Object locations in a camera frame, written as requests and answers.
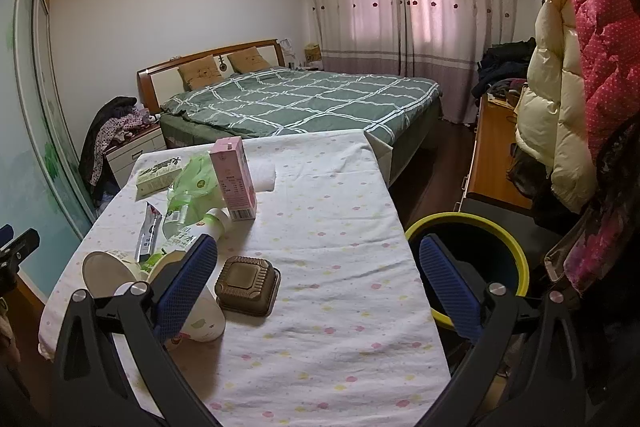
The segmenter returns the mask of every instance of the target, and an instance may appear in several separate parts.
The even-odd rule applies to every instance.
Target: trash can
[[[464,212],[443,212],[423,217],[404,235],[414,254],[433,318],[439,326],[453,329],[453,322],[445,314],[418,261],[420,241],[428,233],[436,233],[453,257],[472,264],[487,284],[500,282],[516,295],[527,294],[527,258],[517,241],[503,227],[484,217]]]

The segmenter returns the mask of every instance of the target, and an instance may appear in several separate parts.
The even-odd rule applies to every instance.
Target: blue rubber grip
[[[4,247],[9,241],[14,239],[14,229],[11,225],[4,225],[0,229],[0,248]]]
[[[180,333],[216,267],[218,247],[212,237],[204,235],[204,240],[198,240],[187,255],[188,259],[156,305],[154,334],[160,343]]]
[[[476,344],[482,335],[480,302],[455,265],[429,235],[420,242],[418,259],[456,333]]]

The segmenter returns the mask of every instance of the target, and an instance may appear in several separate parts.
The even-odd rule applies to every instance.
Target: curtain
[[[312,0],[326,70],[436,80],[444,118],[473,122],[476,62],[513,38],[516,0]]]

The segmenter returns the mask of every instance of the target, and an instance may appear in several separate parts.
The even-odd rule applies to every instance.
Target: pillow
[[[218,71],[216,59],[212,55],[178,66],[178,73],[180,73],[185,87],[188,87],[190,91],[225,80]]]
[[[262,58],[262,55],[258,53],[258,48],[255,47],[230,53],[226,58],[231,62],[231,67],[236,73],[253,73],[271,68],[270,63]]]

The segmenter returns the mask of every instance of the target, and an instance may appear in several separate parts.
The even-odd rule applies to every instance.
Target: yellow bucket rim
[[[467,214],[466,212],[440,212],[439,214],[431,214],[431,216],[423,217],[416,221],[409,229],[404,232],[404,237],[407,241],[410,241],[415,233],[419,232],[426,224],[433,225],[434,222],[441,221],[443,223],[468,223],[471,225],[478,225],[481,229],[487,232],[493,233],[498,237],[513,255],[513,260],[518,270],[518,288],[516,289],[516,295],[525,296],[529,290],[529,264],[527,264],[527,257],[524,255],[522,247],[513,238],[509,232],[503,227],[494,223],[493,221],[486,219],[485,217],[476,216],[476,214]],[[441,326],[453,330],[452,320],[445,314],[439,311],[431,309],[433,319]]]

